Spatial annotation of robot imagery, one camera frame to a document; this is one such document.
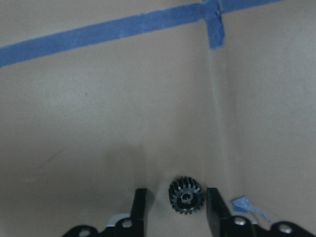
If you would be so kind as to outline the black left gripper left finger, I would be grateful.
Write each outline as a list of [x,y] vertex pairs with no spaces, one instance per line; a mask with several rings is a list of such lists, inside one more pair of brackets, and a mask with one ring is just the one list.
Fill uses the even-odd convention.
[[131,237],[145,236],[145,210],[146,210],[147,189],[136,189],[130,219],[132,221]]

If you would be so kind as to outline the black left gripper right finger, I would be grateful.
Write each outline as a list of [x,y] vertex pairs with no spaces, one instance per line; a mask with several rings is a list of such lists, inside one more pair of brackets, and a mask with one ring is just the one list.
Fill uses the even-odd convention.
[[224,199],[217,188],[206,189],[206,217],[213,237],[225,237],[227,221],[231,218]]

